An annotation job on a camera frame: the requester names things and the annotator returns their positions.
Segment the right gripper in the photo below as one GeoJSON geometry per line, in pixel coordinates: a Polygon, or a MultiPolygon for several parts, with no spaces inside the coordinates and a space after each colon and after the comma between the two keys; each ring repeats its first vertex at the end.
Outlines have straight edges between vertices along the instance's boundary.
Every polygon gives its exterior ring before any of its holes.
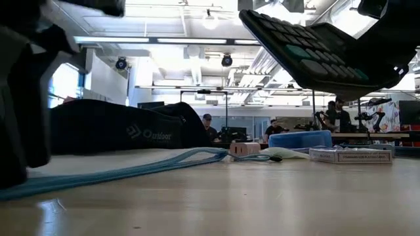
{"type": "Polygon", "coordinates": [[[420,0],[361,0],[358,13],[377,21],[356,40],[356,51],[395,66],[388,84],[395,87],[420,46],[420,0]]]}

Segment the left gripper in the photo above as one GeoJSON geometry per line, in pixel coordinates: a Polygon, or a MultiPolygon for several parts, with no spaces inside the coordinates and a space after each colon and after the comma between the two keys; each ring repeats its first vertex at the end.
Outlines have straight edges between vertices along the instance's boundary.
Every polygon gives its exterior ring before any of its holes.
{"type": "Polygon", "coordinates": [[[79,53],[73,37],[53,17],[53,0],[0,0],[0,82],[9,77],[26,163],[51,158],[49,81],[79,53]]]}

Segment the navy blue backpack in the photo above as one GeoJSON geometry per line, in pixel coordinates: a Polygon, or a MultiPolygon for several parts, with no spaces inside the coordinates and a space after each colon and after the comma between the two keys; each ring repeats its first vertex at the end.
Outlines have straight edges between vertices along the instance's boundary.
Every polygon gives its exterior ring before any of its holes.
{"type": "Polygon", "coordinates": [[[54,155],[211,146],[200,117],[184,102],[144,109],[73,100],[50,110],[50,130],[54,155]]]}

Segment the clear mesh zip pouch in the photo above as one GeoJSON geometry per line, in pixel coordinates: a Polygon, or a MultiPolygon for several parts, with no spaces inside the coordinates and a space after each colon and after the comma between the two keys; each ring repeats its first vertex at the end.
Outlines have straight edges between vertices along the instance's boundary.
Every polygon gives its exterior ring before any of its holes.
{"type": "Polygon", "coordinates": [[[57,155],[45,166],[28,169],[23,184],[0,190],[0,201],[40,193],[87,186],[167,170],[229,161],[269,161],[270,154],[254,153],[240,157],[213,147],[192,149],[138,149],[97,155],[57,155]]]}

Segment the playing cards box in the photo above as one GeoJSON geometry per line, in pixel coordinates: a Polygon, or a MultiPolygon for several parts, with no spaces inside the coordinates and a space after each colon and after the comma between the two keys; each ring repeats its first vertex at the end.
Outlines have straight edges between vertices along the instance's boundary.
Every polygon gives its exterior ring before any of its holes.
{"type": "Polygon", "coordinates": [[[393,159],[391,150],[368,148],[310,148],[309,156],[313,161],[333,164],[391,164],[393,159]]]}

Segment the black calculator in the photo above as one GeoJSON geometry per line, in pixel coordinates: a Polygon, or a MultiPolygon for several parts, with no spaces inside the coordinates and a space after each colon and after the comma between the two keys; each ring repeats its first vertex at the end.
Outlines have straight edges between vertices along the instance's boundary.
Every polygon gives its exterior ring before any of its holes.
{"type": "Polygon", "coordinates": [[[394,67],[354,48],[356,39],[328,23],[301,26],[254,10],[239,18],[296,83],[346,101],[389,88],[394,67]]]}

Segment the blue first aid kit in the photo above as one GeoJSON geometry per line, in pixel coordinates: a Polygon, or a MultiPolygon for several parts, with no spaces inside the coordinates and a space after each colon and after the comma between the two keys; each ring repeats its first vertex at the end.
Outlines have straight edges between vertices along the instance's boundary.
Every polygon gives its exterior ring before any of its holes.
{"type": "Polygon", "coordinates": [[[328,130],[288,132],[272,134],[268,139],[270,148],[311,148],[315,146],[332,147],[332,137],[328,130]]]}

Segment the pink block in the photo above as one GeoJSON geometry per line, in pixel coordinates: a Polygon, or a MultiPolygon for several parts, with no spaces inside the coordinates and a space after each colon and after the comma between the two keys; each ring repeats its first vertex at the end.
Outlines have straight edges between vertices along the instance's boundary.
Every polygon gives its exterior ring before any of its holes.
{"type": "Polygon", "coordinates": [[[259,153],[261,150],[261,145],[256,142],[238,142],[230,144],[230,153],[243,157],[246,155],[259,153]]]}

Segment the large black monitor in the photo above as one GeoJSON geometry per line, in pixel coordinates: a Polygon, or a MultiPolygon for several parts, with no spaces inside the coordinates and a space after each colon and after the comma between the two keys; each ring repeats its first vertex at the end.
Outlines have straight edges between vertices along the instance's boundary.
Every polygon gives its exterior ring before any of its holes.
{"type": "Polygon", "coordinates": [[[419,100],[400,100],[398,105],[401,125],[420,125],[419,100]]]}

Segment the floral curtain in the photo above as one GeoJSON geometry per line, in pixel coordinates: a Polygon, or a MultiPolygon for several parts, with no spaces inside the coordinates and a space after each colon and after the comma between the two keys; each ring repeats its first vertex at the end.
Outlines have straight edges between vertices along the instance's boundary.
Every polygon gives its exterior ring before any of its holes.
{"type": "Polygon", "coordinates": [[[367,121],[366,126],[370,132],[375,132],[375,124],[379,116],[377,112],[384,113],[385,115],[382,117],[381,122],[377,126],[377,130],[382,133],[389,133],[389,132],[400,132],[400,111],[398,102],[387,102],[382,103],[376,106],[371,106],[367,108],[368,115],[374,115],[375,117],[367,121]]]}

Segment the red storage rack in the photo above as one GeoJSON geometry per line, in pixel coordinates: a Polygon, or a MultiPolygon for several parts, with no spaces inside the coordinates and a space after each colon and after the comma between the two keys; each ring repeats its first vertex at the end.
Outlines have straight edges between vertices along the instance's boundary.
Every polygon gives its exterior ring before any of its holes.
{"type": "Polygon", "coordinates": [[[400,131],[410,133],[410,138],[403,139],[400,146],[420,148],[420,125],[402,125],[400,131]]]}

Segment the white crumpled plastic bag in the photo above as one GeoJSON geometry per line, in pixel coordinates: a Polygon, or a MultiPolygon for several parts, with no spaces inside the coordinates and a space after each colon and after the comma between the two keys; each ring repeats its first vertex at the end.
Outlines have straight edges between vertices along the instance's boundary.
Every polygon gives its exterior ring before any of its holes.
{"type": "Polygon", "coordinates": [[[260,150],[261,154],[280,159],[310,159],[309,149],[287,149],[284,147],[268,147],[260,150]]]}

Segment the long ceiling light fixture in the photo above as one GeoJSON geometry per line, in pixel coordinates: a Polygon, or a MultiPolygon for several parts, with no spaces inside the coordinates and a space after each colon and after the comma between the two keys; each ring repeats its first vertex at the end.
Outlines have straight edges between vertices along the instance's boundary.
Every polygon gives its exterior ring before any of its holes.
{"type": "Polygon", "coordinates": [[[259,46],[259,42],[252,39],[217,39],[217,38],[187,38],[187,37],[101,37],[74,36],[79,44],[88,43],[117,43],[117,44],[169,44],[169,45],[237,45],[259,46]]]}

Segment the black stand frame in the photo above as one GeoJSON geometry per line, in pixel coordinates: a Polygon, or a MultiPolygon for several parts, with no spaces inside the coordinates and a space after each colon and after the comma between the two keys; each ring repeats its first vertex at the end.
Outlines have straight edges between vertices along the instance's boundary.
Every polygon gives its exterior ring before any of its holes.
{"type": "Polygon", "coordinates": [[[199,89],[199,90],[180,90],[180,102],[182,101],[182,95],[185,92],[193,92],[194,94],[223,94],[225,95],[225,127],[228,127],[228,92],[223,90],[209,90],[209,89],[199,89]]]}

